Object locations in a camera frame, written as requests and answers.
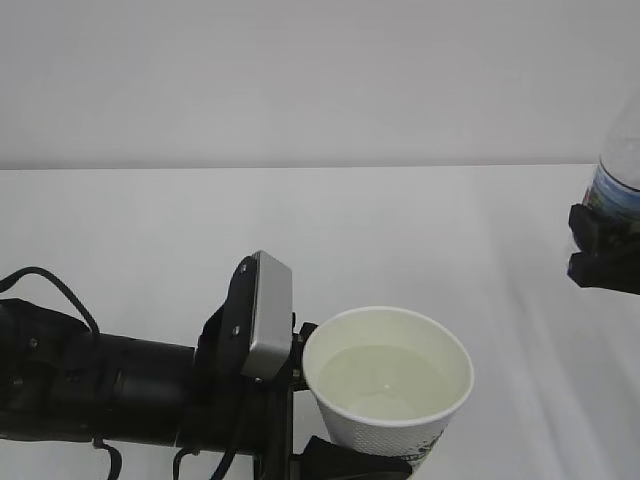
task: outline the white table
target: white table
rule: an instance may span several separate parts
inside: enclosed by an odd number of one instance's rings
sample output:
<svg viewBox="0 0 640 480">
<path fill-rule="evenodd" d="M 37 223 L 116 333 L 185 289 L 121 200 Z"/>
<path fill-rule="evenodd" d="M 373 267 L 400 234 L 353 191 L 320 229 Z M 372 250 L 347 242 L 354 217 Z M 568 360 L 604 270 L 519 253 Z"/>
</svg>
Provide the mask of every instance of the white table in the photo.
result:
<svg viewBox="0 0 640 480">
<path fill-rule="evenodd" d="M 640 299 L 566 276 L 589 166 L 6 171 L 0 273 L 57 272 L 103 331 L 195 345 L 245 254 L 294 271 L 299 321 L 359 305 L 439 320 L 477 383 L 417 479 L 636 479 Z M 43 280 L 16 296 L 75 314 Z M 295 444 L 326 435 L 296 399 Z M 123 480 L 170 478 L 175 449 L 119 444 Z M 0 442 L 0 477 L 101 479 L 89 445 Z M 219 454 L 187 457 L 208 478 Z M 251 478 L 237 458 L 229 479 Z"/>
</svg>

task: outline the paper cup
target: paper cup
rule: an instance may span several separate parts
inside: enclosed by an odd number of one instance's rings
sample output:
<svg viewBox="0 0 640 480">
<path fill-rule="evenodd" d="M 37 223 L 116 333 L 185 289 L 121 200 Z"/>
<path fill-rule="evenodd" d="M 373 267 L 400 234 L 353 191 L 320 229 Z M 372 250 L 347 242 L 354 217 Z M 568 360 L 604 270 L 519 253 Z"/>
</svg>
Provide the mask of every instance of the paper cup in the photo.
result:
<svg viewBox="0 0 640 480">
<path fill-rule="evenodd" d="M 415 469 L 471 393 L 469 354 L 419 313 L 365 307 L 311 335 L 304 375 L 333 442 Z"/>
</svg>

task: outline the blue bottle label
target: blue bottle label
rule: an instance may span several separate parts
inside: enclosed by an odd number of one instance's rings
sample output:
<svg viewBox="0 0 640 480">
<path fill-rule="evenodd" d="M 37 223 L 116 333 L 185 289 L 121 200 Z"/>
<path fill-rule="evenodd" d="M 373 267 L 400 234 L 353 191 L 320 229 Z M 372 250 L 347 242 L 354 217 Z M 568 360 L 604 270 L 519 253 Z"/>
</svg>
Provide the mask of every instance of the blue bottle label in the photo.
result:
<svg viewBox="0 0 640 480">
<path fill-rule="evenodd" d="M 582 203 L 615 220 L 640 222 L 640 191 L 617 181 L 602 164 L 598 165 Z"/>
</svg>

